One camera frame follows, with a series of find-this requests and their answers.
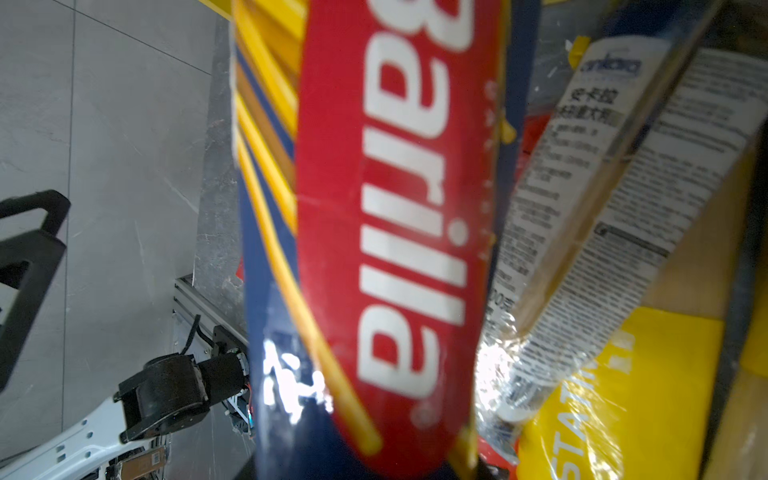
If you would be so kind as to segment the clear spaghetti bag white label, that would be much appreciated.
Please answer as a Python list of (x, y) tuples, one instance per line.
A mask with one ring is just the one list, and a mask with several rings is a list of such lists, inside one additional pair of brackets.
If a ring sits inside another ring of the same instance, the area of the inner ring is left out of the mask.
[(480, 436), (513, 458), (554, 389), (640, 304), (767, 116), (767, 48), (592, 43), (517, 182), (478, 348)]

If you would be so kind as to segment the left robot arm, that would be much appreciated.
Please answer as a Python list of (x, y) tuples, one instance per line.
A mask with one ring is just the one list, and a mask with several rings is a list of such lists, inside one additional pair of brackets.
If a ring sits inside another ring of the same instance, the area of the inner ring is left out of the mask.
[(109, 461), (190, 428), (246, 387), (247, 353), (198, 362), (172, 353), (149, 361), (74, 426), (1, 468), (3, 479), (83, 479)]

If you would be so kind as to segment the yellow top spaghetti bag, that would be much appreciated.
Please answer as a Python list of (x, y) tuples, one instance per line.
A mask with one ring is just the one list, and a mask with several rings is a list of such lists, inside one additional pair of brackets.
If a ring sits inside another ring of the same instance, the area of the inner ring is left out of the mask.
[(645, 303), (724, 326), (696, 478), (766, 478), (766, 146), (737, 162)]

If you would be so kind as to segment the blue Barilla spaghetti box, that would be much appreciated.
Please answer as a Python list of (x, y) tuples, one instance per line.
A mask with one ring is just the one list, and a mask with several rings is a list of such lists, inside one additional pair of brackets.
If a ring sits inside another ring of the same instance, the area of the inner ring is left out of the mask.
[(537, 1), (235, 1), (260, 479), (474, 479)]

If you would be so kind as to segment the yellow short spaghetti bag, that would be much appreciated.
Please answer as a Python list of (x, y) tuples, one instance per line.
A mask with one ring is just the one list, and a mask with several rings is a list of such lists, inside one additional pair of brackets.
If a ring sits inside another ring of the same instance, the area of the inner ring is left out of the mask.
[(520, 438), (519, 479), (695, 479), (721, 320), (642, 307)]

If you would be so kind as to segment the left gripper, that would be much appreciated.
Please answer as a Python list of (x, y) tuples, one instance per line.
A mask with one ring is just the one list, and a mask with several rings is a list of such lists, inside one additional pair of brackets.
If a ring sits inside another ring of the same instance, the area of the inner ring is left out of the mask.
[(213, 356), (197, 361), (190, 354), (155, 358), (121, 382), (113, 400), (122, 405), (126, 422), (120, 442), (149, 440), (201, 422), (216, 405), (247, 433), (247, 349), (216, 342)]

